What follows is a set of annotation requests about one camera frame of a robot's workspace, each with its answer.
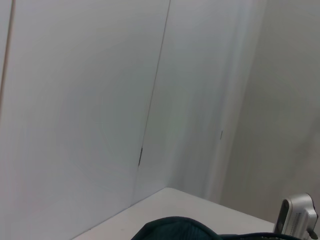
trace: white table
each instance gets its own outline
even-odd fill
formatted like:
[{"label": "white table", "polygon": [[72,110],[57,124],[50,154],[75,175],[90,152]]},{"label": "white table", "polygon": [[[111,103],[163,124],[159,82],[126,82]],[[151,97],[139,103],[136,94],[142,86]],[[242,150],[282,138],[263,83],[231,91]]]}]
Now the white table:
[{"label": "white table", "polygon": [[148,222],[182,216],[218,234],[272,232],[274,224],[172,188],[164,188],[74,240],[131,240]]}]

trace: white cabinet door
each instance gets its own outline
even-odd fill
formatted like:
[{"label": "white cabinet door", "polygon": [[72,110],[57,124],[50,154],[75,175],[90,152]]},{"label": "white cabinet door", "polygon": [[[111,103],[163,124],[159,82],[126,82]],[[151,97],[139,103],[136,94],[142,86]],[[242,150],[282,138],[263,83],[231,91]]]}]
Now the white cabinet door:
[{"label": "white cabinet door", "polygon": [[168,5],[16,1],[0,239],[71,239],[130,206]]},{"label": "white cabinet door", "polygon": [[5,62],[11,5],[11,0],[0,1],[0,83]]},{"label": "white cabinet door", "polygon": [[[240,102],[241,90],[232,89],[240,89],[248,77],[251,60],[246,52],[255,49],[251,35],[258,31],[247,31],[247,15],[256,14],[255,4],[171,1],[134,203],[167,186],[206,196],[226,121],[225,103],[230,96],[229,109]],[[229,134],[224,129],[223,140]]]}]

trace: silver device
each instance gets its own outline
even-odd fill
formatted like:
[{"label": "silver device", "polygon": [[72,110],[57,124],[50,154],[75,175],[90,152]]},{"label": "silver device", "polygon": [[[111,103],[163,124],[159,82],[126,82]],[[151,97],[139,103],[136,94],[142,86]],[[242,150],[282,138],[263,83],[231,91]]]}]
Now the silver device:
[{"label": "silver device", "polygon": [[285,198],[273,232],[301,240],[318,239],[314,232],[318,214],[309,194],[303,193]]}]

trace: white wall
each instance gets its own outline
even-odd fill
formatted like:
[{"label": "white wall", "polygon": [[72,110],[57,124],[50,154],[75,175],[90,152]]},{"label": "white wall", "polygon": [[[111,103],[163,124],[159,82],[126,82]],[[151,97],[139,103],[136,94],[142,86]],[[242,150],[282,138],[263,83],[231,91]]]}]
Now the white wall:
[{"label": "white wall", "polygon": [[308,192],[319,209],[319,25],[318,0],[268,1],[223,205],[275,222],[283,197]]},{"label": "white wall", "polygon": [[252,54],[243,50],[256,45],[259,26],[247,15],[265,1],[256,2],[171,1],[133,202],[166,186],[211,196],[208,174],[229,115],[226,94],[233,82],[245,85]]},{"label": "white wall", "polygon": [[130,206],[168,6],[16,2],[0,119],[0,239],[71,239]]}]

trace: dark green fabric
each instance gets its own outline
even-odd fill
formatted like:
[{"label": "dark green fabric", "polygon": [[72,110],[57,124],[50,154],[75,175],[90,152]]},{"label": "dark green fabric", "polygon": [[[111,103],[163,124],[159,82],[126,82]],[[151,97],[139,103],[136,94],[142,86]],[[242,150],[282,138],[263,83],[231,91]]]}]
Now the dark green fabric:
[{"label": "dark green fabric", "polygon": [[151,221],[132,240],[299,240],[271,232],[243,235],[218,235],[202,223],[187,217],[172,216]]}]

